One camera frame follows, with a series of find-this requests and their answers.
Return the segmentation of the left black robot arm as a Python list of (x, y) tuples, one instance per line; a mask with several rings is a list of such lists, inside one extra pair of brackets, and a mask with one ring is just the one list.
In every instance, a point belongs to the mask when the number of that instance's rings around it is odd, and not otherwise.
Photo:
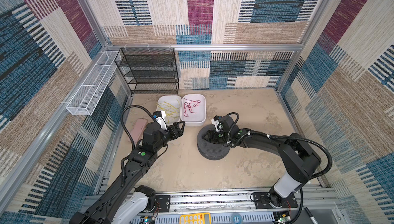
[(121, 172), (105, 193), (84, 213), (76, 212), (70, 219), (71, 224), (127, 224), (141, 212), (151, 212), (156, 208), (156, 192), (146, 187), (136, 187), (156, 160), (158, 152), (168, 147), (168, 142), (181, 137), (185, 122), (167, 125), (165, 112), (150, 113), (140, 105), (131, 108), (143, 110), (152, 119), (138, 143), (132, 143), (132, 151), (121, 159)]

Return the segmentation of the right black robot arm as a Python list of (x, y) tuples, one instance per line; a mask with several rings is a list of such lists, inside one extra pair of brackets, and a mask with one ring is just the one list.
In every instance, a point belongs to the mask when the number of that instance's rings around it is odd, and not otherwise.
[(200, 154), (209, 160), (225, 158), (236, 147), (259, 149), (278, 155), (286, 172), (263, 197), (254, 201), (281, 208), (295, 191), (301, 191), (311, 179), (325, 175), (332, 168), (332, 156), (321, 144), (303, 138), (297, 133), (289, 136), (271, 135), (239, 128), (233, 113), (215, 116), (211, 124), (203, 127), (197, 137)]

